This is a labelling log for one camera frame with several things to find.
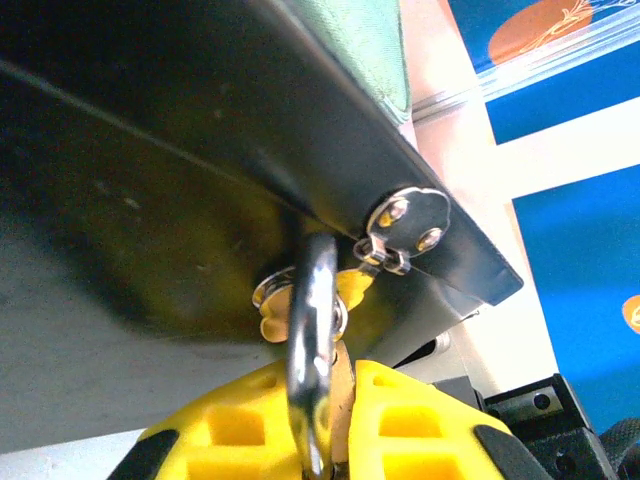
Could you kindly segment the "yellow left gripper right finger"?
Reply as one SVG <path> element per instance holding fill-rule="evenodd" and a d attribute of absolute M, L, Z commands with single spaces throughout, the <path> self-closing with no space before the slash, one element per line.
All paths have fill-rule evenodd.
<path fill-rule="evenodd" d="M 351 479 L 548 479 L 497 418 L 390 367 L 355 363 Z"/>

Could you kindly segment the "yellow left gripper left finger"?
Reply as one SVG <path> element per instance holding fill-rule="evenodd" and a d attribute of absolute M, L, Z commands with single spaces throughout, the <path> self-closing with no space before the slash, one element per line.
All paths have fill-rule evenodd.
<path fill-rule="evenodd" d="M 206 393 L 147 428 L 111 479 L 301 479 L 276 361 Z"/>

